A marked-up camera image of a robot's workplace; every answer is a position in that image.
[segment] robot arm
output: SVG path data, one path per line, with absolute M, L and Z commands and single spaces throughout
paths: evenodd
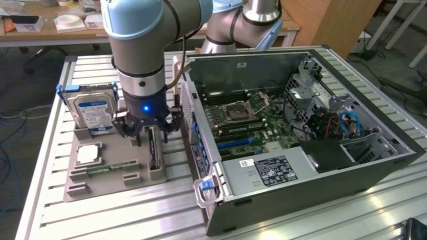
M 164 48 L 208 21 L 212 0 L 102 0 L 101 14 L 126 106 L 114 127 L 134 138 L 144 126 L 177 131 L 181 107 L 178 101 L 172 109 L 166 105 L 173 86 L 165 83 Z
M 213 14 L 207 23 L 201 53 L 236 51 L 236 42 L 267 50 L 281 30 L 280 0 L 213 0 Z

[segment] blue led light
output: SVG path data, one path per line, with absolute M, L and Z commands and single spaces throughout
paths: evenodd
M 146 112 L 149 112 L 149 106 L 148 105 L 144 105 L 142 107 L 141 107 L 141 110 L 146 113 Z

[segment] hard drive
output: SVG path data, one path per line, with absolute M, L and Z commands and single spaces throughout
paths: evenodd
M 116 83 L 56 86 L 78 129 L 88 128 L 93 136 L 114 132 L 112 115 L 117 109 Z

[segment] wooden cabinet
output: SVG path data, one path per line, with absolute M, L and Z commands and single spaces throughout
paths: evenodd
M 281 0 L 300 25 L 293 46 L 328 45 L 347 57 L 381 0 Z

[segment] motherboard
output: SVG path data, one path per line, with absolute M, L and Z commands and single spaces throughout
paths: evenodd
M 288 149 L 299 143 L 283 111 L 261 91 L 205 97 L 203 108 L 223 161 Z

